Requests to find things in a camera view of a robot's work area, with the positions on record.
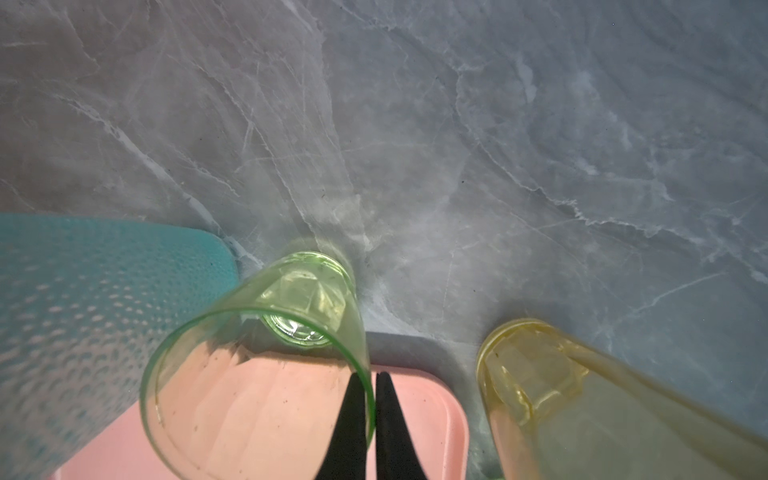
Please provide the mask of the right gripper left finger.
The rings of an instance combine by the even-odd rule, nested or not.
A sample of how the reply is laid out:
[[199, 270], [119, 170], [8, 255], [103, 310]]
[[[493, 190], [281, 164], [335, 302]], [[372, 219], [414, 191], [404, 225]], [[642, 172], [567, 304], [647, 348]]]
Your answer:
[[350, 376], [336, 425], [316, 480], [366, 477], [366, 395], [357, 374]]

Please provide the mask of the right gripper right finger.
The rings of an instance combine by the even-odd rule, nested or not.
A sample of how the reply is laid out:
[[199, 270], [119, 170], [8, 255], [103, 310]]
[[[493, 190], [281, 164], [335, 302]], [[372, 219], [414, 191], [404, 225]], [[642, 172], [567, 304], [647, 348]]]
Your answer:
[[378, 480], [426, 480], [391, 375], [376, 376], [376, 473]]

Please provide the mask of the small green glass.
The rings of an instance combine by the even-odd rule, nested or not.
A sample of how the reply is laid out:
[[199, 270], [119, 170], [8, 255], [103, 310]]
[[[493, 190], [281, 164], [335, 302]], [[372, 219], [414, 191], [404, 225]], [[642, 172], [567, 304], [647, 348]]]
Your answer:
[[362, 478], [375, 394], [354, 275], [290, 253], [171, 333], [140, 411], [181, 479]]

